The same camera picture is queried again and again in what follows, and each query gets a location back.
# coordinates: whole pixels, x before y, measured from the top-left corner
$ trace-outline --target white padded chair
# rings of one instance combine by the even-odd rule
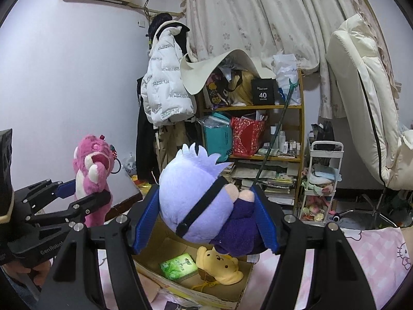
[[[413,190],[413,130],[399,130],[377,43],[359,14],[333,32],[327,61],[337,80],[354,145],[367,169],[385,188]],[[370,211],[375,218],[379,204]]]

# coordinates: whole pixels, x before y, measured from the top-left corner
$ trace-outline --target black eye patch strap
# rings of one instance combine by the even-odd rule
[[[177,236],[183,238],[194,221],[197,220],[198,217],[206,210],[206,208],[212,203],[212,201],[226,184],[228,184],[228,181],[224,177],[220,176],[216,179],[216,181],[211,185],[207,192],[205,192],[201,199],[185,216],[183,221],[179,223],[175,232]]]

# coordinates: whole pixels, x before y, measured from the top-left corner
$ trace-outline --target white puffer jacket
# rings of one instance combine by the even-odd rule
[[[158,31],[170,23],[176,21],[163,23],[155,33],[148,71],[142,79],[143,106],[148,121],[154,127],[187,120],[193,117],[197,110],[195,98],[186,91],[180,75],[182,50],[174,36],[181,32],[182,27],[165,28],[159,41],[156,37]]]

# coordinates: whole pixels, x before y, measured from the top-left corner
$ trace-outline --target plush doll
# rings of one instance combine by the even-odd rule
[[[215,248],[206,249],[204,246],[198,248],[196,265],[199,269],[226,286],[238,283],[244,278],[244,274],[238,269],[238,259],[220,255]]]
[[[160,175],[160,210],[163,221],[176,232],[177,226],[216,181],[229,163],[216,164],[220,154],[208,156],[200,146],[183,145]],[[254,194],[238,192],[226,184],[212,203],[191,224],[183,239],[211,243],[220,254],[239,257],[265,250],[253,216]]]
[[[76,172],[76,199],[95,192],[109,191],[107,177],[114,167],[114,156],[110,146],[93,135],[86,136],[76,147],[73,168]],[[103,225],[106,213],[110,210],[112,198],[98,211],[86,216],[86,226]]]

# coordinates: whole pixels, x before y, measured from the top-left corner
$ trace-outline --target chair base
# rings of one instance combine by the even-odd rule
[[[367,201],[367,203],[370,204],[370,206],[372,207],[372,210],[360,209],[360,210],[348,210],[348,211],[345,211],[345,212],[342,212],[342,213],[336,213],[333,217],[333,221],[337,222],[349,213],[370,214],[370,215],[373,216],[373,222],[371,223],[370,229],[378,229],[378,226],[377,226],[377,219],[378,218],[384,220],[385,222],[389,223],[391,226],[397,228],[397,225],[393,221],[391,221],[385,215],[380,213],[379,210],[378,210],[379,207],[380,207],[380,204],[382,202],[382,198],[385,195],[385,192],[386,192],[386,189],[384,189],[383,192],[381,193],[379,202],[377,203],[376,206],[374,206],[373,202],[371,201],[371,199],[366,194],[362,194],[361,196]]]

